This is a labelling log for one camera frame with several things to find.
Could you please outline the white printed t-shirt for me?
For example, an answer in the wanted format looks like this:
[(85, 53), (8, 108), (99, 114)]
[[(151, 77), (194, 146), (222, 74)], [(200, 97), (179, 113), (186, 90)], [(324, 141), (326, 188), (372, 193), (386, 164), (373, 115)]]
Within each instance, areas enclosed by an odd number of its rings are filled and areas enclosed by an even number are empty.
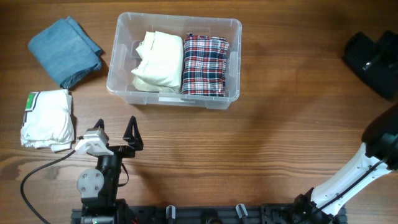
[(68, 90), (29, 93), (21, 127), (21, 145), (69, 150), (75, 140), (72, 123), (72, 96)]

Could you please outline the cream cloth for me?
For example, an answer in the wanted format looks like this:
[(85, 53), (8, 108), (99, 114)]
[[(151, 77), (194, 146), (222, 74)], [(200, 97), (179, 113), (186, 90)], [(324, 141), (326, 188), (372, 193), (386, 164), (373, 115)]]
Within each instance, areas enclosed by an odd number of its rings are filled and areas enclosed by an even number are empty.
[(183, 41), (177, 35), (147, 32), (136, 48), (140, 64), (131, 73), (139, 91), (180, 93), (183, 73)]

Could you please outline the blue denim cloth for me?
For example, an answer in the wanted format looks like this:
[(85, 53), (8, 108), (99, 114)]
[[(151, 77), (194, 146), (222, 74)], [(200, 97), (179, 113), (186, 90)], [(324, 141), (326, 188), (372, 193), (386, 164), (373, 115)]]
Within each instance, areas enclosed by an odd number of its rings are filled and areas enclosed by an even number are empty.
[(35, 35), (28, 48), (49, 77), (64, 89), (72, 88), (102, 67), (102, 49), (70, 16)]

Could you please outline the red plaid shirt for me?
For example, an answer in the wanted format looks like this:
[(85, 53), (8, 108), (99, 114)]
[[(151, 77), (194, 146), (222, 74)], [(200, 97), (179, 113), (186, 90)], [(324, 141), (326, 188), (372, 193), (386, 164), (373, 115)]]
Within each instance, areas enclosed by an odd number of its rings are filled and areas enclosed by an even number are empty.
[(225, 96), (228, 48), (224, 37), (187, 34), (183, 44), (183, 95)]

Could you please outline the black garment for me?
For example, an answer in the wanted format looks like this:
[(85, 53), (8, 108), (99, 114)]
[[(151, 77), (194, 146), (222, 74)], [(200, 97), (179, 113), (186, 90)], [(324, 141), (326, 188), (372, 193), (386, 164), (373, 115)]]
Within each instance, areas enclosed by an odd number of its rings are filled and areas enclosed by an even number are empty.
[(346, 43), (343, 61), (383, 98), (397, 98), (397, 34), (389, 30), (376, 41), (357, 32)]

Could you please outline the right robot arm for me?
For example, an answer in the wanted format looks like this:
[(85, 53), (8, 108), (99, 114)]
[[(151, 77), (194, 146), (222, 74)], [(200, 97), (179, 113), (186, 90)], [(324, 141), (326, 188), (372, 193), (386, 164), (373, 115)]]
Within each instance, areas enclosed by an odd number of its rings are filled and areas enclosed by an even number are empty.
[(333, 177), (295, 199), (291, 223), (347, 223), (345, 203), (372, 181), (397, 170), (397, 105), (377, 117), (361, 141), (358, 152)]

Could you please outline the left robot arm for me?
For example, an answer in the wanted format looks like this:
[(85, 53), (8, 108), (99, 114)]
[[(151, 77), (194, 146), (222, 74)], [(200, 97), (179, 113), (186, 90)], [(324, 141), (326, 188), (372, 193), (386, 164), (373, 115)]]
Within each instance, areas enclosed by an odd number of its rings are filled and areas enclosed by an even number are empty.
[(125, 186), (119, 181), (121, 172), (127, 171), (123, 159), (135, 157), (136, 151), (143, 150), (144, 146), (134, 116), (128, 122), (123, 140), (126, 145), (110, 146), (102, 119), (79, 137), (75, 152), (89, 154), (98, 160), (94, 169), (83, 171), (77, 180), (82, 209), (72, 211), (72, 224), (138, 222), (126, 201), (117, 198), (118, 188)]

